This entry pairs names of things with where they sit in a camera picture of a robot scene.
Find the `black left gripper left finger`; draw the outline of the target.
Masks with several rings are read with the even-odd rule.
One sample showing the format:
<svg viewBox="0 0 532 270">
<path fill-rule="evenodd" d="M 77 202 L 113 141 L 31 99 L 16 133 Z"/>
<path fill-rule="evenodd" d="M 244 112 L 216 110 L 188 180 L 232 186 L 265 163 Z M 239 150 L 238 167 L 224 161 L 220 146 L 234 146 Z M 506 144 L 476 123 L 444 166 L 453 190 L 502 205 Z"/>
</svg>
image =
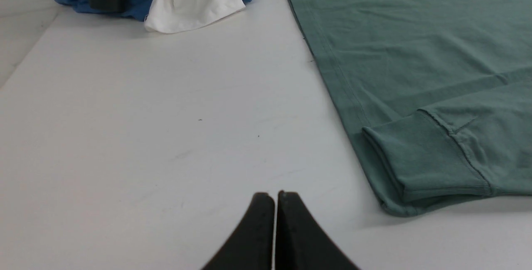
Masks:
<svg viewBox="0 0 532 270">
<path fill-rule="evenodd" d="M 245 215 L 204 270 L 271 270 L 275 203 L 254 194 Z"/>
</svg>

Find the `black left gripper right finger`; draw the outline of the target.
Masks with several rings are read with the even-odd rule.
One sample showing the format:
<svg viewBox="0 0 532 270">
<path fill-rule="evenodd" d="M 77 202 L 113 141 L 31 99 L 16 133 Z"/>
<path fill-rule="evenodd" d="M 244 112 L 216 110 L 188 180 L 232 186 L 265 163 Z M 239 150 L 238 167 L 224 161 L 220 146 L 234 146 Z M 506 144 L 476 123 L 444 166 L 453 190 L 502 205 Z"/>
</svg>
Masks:
<svg viewBox="0 0 532 270">
<path fill-rule="evenodd" d="M 278 193 L 276 270 L 357 270 L 296 192 Z"/>
</svg>

